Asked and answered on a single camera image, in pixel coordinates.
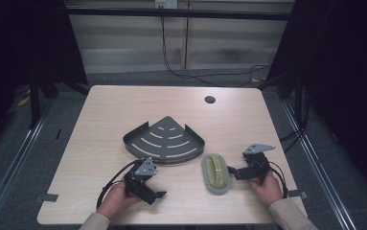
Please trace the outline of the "dark grey metal corner shelf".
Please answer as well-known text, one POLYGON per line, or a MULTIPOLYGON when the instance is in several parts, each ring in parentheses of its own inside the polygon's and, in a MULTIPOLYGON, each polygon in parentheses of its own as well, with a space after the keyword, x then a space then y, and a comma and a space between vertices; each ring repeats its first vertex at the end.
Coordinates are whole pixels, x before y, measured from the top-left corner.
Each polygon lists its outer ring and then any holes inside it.
POLYGON ((152 158, 155 164, 181 164, 204 152, 205 141, 188 125, 171 116, 154 124, 145 122, 123 137, 126 150, 137 158, 152 158))

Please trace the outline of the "black curtain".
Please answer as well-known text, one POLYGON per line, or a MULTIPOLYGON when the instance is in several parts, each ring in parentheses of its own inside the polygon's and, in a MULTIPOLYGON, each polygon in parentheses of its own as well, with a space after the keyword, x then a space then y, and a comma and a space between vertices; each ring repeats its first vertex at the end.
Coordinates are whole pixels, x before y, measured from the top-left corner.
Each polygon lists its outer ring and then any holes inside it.
POLYGON ((64 0, 0 0, 0 123, 14 88, 35 82, 46 96, 54 83, 86 84, 64 0))
POLYGON ((294 0, 268 76, 306 87, 367 177, 367 0, 294 0))

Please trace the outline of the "white wall power outlet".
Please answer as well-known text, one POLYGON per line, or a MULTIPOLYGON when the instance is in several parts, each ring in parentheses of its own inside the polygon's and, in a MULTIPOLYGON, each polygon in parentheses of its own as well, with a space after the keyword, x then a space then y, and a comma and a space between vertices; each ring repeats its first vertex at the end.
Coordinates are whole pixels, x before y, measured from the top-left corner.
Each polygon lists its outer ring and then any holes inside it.
POLYGON ((178 1, 177 0, 154 0, 154 6, 156 9, 177 10, 178 1))

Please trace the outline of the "person's left hand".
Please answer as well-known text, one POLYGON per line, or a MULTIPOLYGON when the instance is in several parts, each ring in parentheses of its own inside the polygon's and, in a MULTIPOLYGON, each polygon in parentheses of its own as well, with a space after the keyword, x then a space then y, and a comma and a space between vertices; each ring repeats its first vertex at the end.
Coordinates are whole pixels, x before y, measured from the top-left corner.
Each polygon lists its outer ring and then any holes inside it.
POLYGON ((126 193, 126 183, 122 181, 111 186, 97 212, 108 219, 114 219, 129 206, 139 202, 139 197, 126 193))

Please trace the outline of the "black horizontal frame bar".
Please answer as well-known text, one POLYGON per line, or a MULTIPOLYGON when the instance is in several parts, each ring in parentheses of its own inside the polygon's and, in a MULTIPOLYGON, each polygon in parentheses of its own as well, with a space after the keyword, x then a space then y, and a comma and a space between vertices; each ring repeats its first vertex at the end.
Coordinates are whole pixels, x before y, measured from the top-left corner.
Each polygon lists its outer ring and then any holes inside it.
POLYGON ((246 12, 246 11, 202 11, 202 10, 168 10, 168 9, 110 9, 69 7, 68 14, 79 15, 111 15, 111 16, 156 16, 182 18, 216 18, 216 19, 247 19, 247 20, 274 20, 288 21, 290 13, 277 12, 246 12))

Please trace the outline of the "person's right hand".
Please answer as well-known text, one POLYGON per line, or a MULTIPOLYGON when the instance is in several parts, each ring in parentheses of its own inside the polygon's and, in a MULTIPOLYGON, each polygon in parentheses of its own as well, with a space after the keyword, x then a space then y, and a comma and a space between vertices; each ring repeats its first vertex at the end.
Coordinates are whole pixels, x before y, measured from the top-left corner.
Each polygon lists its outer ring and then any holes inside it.
POLYGON ((266 174, 262 184, 258 184, 255 180, 248 180, 247 184, 259 200, 267 207, 283 199, 279 181, 274 177, 272 171, 266 174))

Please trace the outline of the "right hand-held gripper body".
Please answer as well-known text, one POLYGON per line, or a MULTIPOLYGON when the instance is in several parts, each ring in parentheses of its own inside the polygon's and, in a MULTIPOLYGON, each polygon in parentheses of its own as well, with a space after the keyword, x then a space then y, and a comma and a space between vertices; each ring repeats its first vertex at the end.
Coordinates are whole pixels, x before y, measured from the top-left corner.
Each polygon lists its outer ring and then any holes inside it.
POLYGON ((242 152, 247 166, 237 169, 237 173, 244 174, 245 180, 256 180, 262 184, 266 174, 270 171, 269 162, 264 153, 274 149, 275 147, 270 145, 251 144, 242 152))

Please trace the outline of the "grey soap dish green insert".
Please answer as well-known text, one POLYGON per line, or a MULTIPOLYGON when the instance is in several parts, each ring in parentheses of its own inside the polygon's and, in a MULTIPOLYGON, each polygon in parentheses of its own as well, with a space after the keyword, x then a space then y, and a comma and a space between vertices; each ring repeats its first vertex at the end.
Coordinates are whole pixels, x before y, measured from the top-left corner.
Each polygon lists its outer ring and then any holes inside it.
POLYGON ((201 161, 204 182, 207 190, 222 196, 231 186, 231 178, 225 159, 216 153, 207 154, 201 161))

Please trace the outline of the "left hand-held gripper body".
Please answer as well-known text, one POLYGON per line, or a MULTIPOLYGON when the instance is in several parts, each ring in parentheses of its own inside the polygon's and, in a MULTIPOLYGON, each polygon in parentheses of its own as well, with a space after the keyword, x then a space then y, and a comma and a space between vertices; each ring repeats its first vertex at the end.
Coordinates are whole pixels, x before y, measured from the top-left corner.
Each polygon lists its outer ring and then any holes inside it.
POLYGON ((133 167, 124 177, 126 192, 134 194, 145 202, 152 197, 156 197, 155 191, 146 185, 146 182, 155 174, 156 167, 153 165, 151 158, 142 158, 135 161, 133 167))

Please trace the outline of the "metal floor rail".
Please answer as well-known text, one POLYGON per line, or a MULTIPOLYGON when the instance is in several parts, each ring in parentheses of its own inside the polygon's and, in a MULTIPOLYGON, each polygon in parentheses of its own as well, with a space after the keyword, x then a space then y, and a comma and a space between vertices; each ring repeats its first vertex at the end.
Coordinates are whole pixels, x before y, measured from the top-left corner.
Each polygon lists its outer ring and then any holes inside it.
POLYGON ((347 210, 344 202, 340 198, 332 181, 330 180, 323 164, 321 163, 310 139, 305 131, 301 129, 296 121, 296 113, 289 102, 282 103, 287 118, 297 134, 297 140, 300 143, 305 155, 307 156, 312 170, 316 175, 321 188, 332 207, 332 210, 343 230, 357 230, 353 218, 347 210))
POLYGON ((44 127, 47 116, 49 115, 55 101, 53 99, 48 100, 39 118, 34 122, 32 127, 27 132, 27 136, 21 144, 20 149, 17 151, 15 157, 13 158, 8 171, 5 173, 2 181, 0 182, 0 211, 11 191, 11 187, 15 182, 17 176, 19 175, 23 165, 39 136, 40 131, 44 127))

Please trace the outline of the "grey tape strip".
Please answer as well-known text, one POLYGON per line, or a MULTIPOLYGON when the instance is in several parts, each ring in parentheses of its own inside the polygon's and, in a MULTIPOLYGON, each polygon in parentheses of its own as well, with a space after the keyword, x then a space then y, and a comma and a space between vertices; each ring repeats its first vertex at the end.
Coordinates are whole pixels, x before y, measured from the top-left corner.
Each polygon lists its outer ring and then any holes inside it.
POLYGON ((299 196, 301 199, 305 199, 305 198, 309 197, 307 192, 300 192, 298 190, 288 191, 287 195, 288 195, 288 197, 297 197, 297 196, 299 196))
POLYGON ((57 198, 58 198, 58 195, 53 195, 53 194, 37 195, 34 199, 34 202, 35 203, 43 203, 44 201, 56 202, 57 198))

